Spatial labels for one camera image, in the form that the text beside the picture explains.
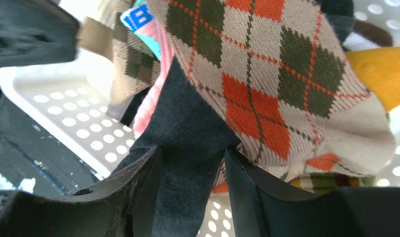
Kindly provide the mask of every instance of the white surface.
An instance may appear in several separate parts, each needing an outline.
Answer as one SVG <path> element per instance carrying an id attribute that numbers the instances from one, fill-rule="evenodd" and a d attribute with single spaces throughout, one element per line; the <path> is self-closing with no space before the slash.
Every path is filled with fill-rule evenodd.
<path id="1" fill-rule="evenodd" d="M 63 0 L 81 22 L 99 0 Z M 400 0 L 355 0 L 355 16 L 388 31 L 400 46 Z M 104 115 L 114 71 L 107 59 L 80 50 L 71 63 L 0 69 L 4 94 L 98 172 L 103 179 L 133 144 L 128 127 Z M 391 112 L 397 156 L 379 174 L 379 186 L 400 185 L 400 107 Z M 234 236 L 227 197 L 209 200 L 199 237 Z"/>

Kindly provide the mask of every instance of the dark floor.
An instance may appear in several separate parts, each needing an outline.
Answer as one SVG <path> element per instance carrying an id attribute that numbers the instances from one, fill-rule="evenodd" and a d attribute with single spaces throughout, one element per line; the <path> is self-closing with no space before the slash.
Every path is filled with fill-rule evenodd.
<path id="1" fill-rule="evenodd" d="M 0 173 L 17 186 L 36 178 L 34 194 L 70 194 L 97 181 L 90 167 L 5 96 L 0 99 Z"/>

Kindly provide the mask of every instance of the yellow fabric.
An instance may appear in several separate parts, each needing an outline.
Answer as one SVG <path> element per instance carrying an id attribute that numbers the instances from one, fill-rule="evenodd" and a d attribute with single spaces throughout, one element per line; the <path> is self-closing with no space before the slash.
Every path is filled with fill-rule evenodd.
<path id="1" fill-rule="evenodd" d="M 347 52 L 347 58 L 387 112 L 400 105 L 400 47 Z"/>

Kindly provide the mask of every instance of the laundry basket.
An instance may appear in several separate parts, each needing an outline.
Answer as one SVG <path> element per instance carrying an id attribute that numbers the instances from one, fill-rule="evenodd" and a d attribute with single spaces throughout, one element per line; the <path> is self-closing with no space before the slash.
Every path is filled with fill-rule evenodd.
<path id="1" fill-rule="evenodd" d="M 60 6 L 83 20 L 96 0 L 62 0 Z M 355 0 L 355 17 L 391 32 L 400 46 L 400 0 Z M 80 49 L 74 62 L 0 69 L 4 94 L 72 152 L 102 180 L 125 157 L 132 129 L 105 115 L 114 76 L 112 63 Z M 396 157 L 379 174 L 378 186 L 400 186 L 400 106 L 391 112 Z M 211 198 L 199 237 L 233 237 L 227 196 Z"/>

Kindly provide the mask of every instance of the pink fabric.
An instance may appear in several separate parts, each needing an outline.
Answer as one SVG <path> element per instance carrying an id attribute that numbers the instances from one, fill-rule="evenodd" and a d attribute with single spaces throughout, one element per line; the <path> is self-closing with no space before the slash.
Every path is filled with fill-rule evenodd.
<path id="1" fill-rule="evenodd" d="M 162 26 L 160 26 L 160 24 L 156 24 L 155 28 L 155 32 L 154 29 L 151 27 L 143 27 L 137 31 L 138 33 L 151 36 L 159 43 L 161 50 L 161 71 L 158 79 L 155 81 L 155 84 L 149 90 L 148 94 L 146 95 L 145 99 L 142 101 L 142 104 L 137 110 L 137 114 L 133 124 L 133 131 L 136 137 L 139 137 L 145 131 L 146 127 L 149 124 L 149 121 L 151 121 L 151 117 L 157 106 L 163 84 L 165 83 L 166 77 L 168 76 L 169 68 L 171 67 L 172 63 L 172 58 L 174 57 L 174 50 L 171 46 L 171 42 L 166 35 L 165 30 Z"/>

